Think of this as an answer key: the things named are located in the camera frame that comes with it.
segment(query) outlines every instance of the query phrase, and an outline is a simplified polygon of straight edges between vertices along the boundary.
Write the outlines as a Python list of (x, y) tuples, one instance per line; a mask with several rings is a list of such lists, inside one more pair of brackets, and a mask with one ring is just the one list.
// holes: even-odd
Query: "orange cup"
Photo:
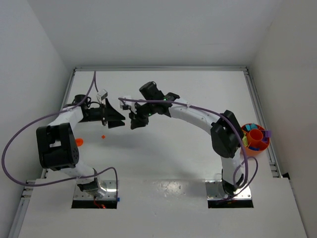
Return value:
[[(248, 139), (248, 146), (244, 146), (248, 156), (256, 156), (263, 152), (269, 146), (270, 138), (267, 138), (267, 141), (262, 141), (262, 131), (265, 129), (260, 125), (257, 125), (257, 127), (258, 129), (252, 129), (250, 131), (246, 130), (246, 125), (243, 125), (241, 127), (242, 131), (246, 134)], [(258, 148), (259, 150), (252, 150), (249, 147)]]

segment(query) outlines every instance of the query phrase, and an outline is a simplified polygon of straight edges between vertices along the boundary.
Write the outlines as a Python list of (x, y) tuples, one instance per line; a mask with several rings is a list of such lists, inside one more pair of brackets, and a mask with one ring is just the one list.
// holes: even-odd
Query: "metal base plate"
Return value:
[(253, 207), (252, 196), (249, 187), (246, 187), (240, 194), (241, 189), (235, 191), (234, 198), (222, 202), (228, 195), (222, 187), (221, 180), (206, 181), (207, 201), (209, 208), (250, 208)]
[[(102, 184), (106, 184), (106, 194), (103, 198), (96, 198), (95, 202), (97, 204), (105, 205), (106, 208), (116, 209), (117, 199), (116, 199), (116, 182), (115, 180), (102, 180)], [(94, 197), (86, 192), (82, 192), (76, 185), (72, 208), (98, 208), (94, 204)]]

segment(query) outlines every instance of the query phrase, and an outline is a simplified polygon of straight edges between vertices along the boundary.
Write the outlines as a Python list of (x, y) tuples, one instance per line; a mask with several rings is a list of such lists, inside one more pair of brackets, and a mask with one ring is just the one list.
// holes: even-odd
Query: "white enclosure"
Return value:
[[(92, 77), (91, 71), (76, 72), (68, 103), (87, 91)], [(98, 87), (108, 91), (109, 101), (117, 110), (118, 96), (140, 98), (138, 89), (148, 81), (193, 105), (217, 112), (231, 110), (241, 124), (257, 121), (243, 71), (97, 72)], [(108, 166), (117, 168), (117, 209), (71, 209), (74, 181), (35, 188), (19, 238), (85, 238), (91, 234), (254, 238), (259, 233), (270, 238), (306, 237), (289, 182), (272, 177), (266, 152), (258, 156), (259, 172), (251, 184), (254, 208), (209, 209), (205, 180), (221, 179), (221, 162), (205, 131), (178, 119), (154, 115), (144, 128), (131, 130), (128, 119), (126, 126), (113, 129), (102, 127), (101, 122), (87, 122), (78, 124), (74, 135), (84, 140), (79, 152), (86, 164), (98, 171)], [(254, 169), (250, 161), (251, 174)], [(50, 171), (45, 181), (65, 177)], [(113, 173), (101, 177), (112, 179)]]
[(71, 68), (252, 62), (281, 0), (28, 0)]

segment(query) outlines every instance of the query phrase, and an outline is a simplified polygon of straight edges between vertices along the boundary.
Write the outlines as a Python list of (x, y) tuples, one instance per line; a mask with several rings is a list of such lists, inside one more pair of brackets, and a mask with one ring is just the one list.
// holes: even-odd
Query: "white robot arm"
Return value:
[[(98, 178), (82, 178), (97, 172), (80, 160), (73, 130), (77, 123), (88, 121), (101, 121), (103, 125), (108, 124), (109, 128), (122, 126), (125, 117), (110, 105), (105, 90), (98, 93), (98, 103), (91, 102), (91, 98), (88, 97), (81, 106), (74, 108), (74, 105), (81, 102), (84, 97), (85, 95), (76, 95), (72, 104), (64, 107), (67, 112), (60, 114), (47, 126), (36, 130), (39, 158), (44, 169), (78, 177), (77, 185), (81, 191), (101, 198), (106, 189), (99, 183)], [(99, 104), (99, 107), (90, 107), (92, 103)]]
[[(164, 95), (154, 82), (148, 82), (140, 88), (141, 94), (146, 100), (166, 100), (180, 102), (188, 105), (188, 102), (180, 98), (174, 93)], [(244, 175), (241, 169), (237, 169), (240, 165), (240, 148), (237, 137), (230, 126), (223, 119), (216, 119), (214, 115), (196, 110), (186, 106), (168, 103), (145, 103), (140, 105), (136, 102), (122, 100), (120, 107), (123, 110), (130, 110), (129, 117), (131, 119), (131, 129), (144, 127), (149, 123), (149, 117), (153, 114), (166, 115), (171, 118), (184, 120), (195, 125), (209, 135), (211, 135), (212, 147), (214, 151), (221, 157), (222, 162), (222, 185), (225, 192), (233, 195), (237, 187), (242, 183)], [(223, 115), (234, 125), (241, 138), (243, 132), (234, 114), (226, 110)]]

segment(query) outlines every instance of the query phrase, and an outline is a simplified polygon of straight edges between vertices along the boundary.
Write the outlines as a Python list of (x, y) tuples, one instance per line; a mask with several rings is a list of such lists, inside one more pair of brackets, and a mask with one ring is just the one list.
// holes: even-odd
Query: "purple cable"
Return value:
[[(254, 177), (255, 177), (256, 174), (258, 173), (259, 162), (258, 162), (258, 160), (257, 160), (255, 157), (253, 157), (253, 156), (248, 157), (248, 160), (249, 160), (249, 159), (254, 159), (254, 161), (256, 162), (256, 170), (254, 171), (254, 174), (253, 174), (252, 178), (250, 179), (250, 181), (249, 181), (249, 182), (247, 183), (247, 185), (245, 185), (244, 188), (242, 188), (237, 194), (235, 194), (235, 195), (233, 195), (233, 196), (228, 196), (227, 198), (220, 200), (219, 203), (231, 200), (231, 199), (234, 198), (235, 196), (239, 195), (243, 190), (245, 190), (245, 189), (251, 184), (251, 182), (253, 181)], [(233, 173), (233, 176), (234, 176), (234, 177), (235, 177), (235, 175), (236, 175), (238, 169), (241, 167), (241, 165), (239, 165), (239, 166), (236, 168), (236, 170), (234, 171), (234, 173)]]
[(98, 88), (97, 88), (97, 82), (96, 82), (96, 80), (95, 80), (95, 82), (94, 82), (94, 85), (95, 85), (96, 91), (99, 92), (99, 90), (98, 90)]
[[(78, 104), (76, 104), (74, 107), (72, 107), (70, 110), (72, 109), (75, 109), (76, 107), (82, 105), (85, 100), (87, 99), (91, 89), (93, 88), (93, 85), (94, 83), (96, 82), (96, 72), (94, 72), (94, 77), (93, 77), (93, 81), (91, 82), (91, 85), (88, 89), (88, 92), (87, 94), (85, 95), (85, 97), (83, 98), (83, 100), (81, 100)], [(1, 166), (2, 166), (2, 169), (3, 169), (3, 172), (5, 173), (5, 175), (10, 179), (12, 180), (13, 182), (19, 184), (19, 185), (22, 185), (22, 186), (29, 186), (29, 187), (41, 187), (41, 186), (46, 186), (46, 185), (51, 185), (51, 184), (55, 184), (55, 183), (59, 183), (59, 182), (64, 182), (64, 181), (69, 181), (69, 180), (73, 180), (73, 179), (77, 179), (77, 177), (71, 177), (71, 178), (65, 178), (65, 179), (61, 179), (61, 180), (57, 180), (57, 181), (53, 181), (53, 182), (46, 182), (46, 183), (41, 183), (41, 184), (28, 184), (28, 183), (24, 183), (24, 182), (21, 182), (17, 179), (15, 179), (14, 177), (12, 177), (10, 175), (10, 173), (8, 172), (8, 170), (6, 169), (5, 167), (5, 154), (10, 146), (10, 144), (13, 142), (13, 140), (22, 132), (24, 131), (26, 128), (28, 128), (29, 126), (37, 123), (38, 121), (41, 121), (43, 119), (46, 119), (46, 118), (49, 118), (49, 117), (52, 117), (52, 116), (56, 116), (56, 115), (59, 115), (61, 113), (65, 113), (69, 110), (61, 110), (59, 112), (56, 112), (56, 113), (51, 113), (51, 114), (48, 114), (44, 117), (41, 117), (41, 118), (38, 118), (32, 122), (30, 122), (29, 124), (25, 125), (24, 127), (22, 127), (17, 133), (14, 134), (14, 136), (8, 141), (8, 143), (6, 144), (6, 146), (4, 147), (4, 150), (3, 150), (3, 153), (2, 153), (2, 157), (1, 157)], [(93, 177), (96, 177), (110, 169), (113, 169), (114, 170), (114, 173), (115, 173), (115, 177), (116, 177), (116, 188), (117, 188), (117, 192), (116, 192), (116, 196), (118, 197), (118, 175), (117, 175), (117, 171), (114, 167), (109, 167), (109, 168), (106, 168), (104, 170), (102, 170), (101, 172), (99, 173), (96, 173), (95, 175), (90, 175), (90, 176), (82, 176), (80, 177), (81, 179), (88, 179), (88, 178), (93, 178)]]
[[(240, 138), (240, 135), (239, 133), (237, 132), (237, 130), (234, 128), (233, 124), (223, 115), (221, 115), (220, 113), (216, 113), (214, 111), (211, 111), (209, 109), (206, 109), (206, 108), (201, 108), (201, 107), (197, 107), (197, 106), (194, 106), (194, 105), (187, 105), (185, 103), (180, 103), (180, 102), (175, 102), (175, 101), (167, 101), (167, 100), (134, 100), (134, 99), (126, 99), (126, 98), (118, 98), (120, 101), (122, 101), (124, 103), (124, 101), (127, 101), (127, 102), (135, 102), (135, 103), (170, 103), (170, 104), (177, 104), (177, 105), (181, 105), (181, 106), (189, 106), (190, 108), (193, 108), (193, 109), (196, 109), (196, 110), (201, 110), (201, 111), (205, 111), (205, 112), (208, 112), (208, 113), (212, 113), (212, 114), (215, 114), (216, 116), (222, 118), (226, 123), (228, 123), (228, 125), (231, 127), (231, 129), (233, 130), (234, 134), (236, 135), (236, 137), (238, 138), (238, 141), (239, 141), (239, 144), (241, 146), (241, 150), (242, 150), (242, 153), (243, 153), (243, 159), (244, 159), (244, 163), (245, 163), (245, 176), (244, 176), (244, 181), (243, 183), (238, 186), (237, 188), (243, 188), (247, 182), (248, 182), (248, 178), (249, 178), (249, 164), (248, 164), (248, 159), (249, 158), (253, 158), (254, 160), (256, 160), (255, 157), (253, 156), (250, 156), (250, 157), (247, 157), (247, 152), (244, 148), (244, 145), (243, 145), (243, 142)], [(236, 170), (234, 171), (233, 173), (233, 182), (234, 184), (236, 183), (236, 179), (235, 179), (235, 175), (236, 173), (238, 172), (239, 168), (241, 167), (238, 166), (236, 168)]]

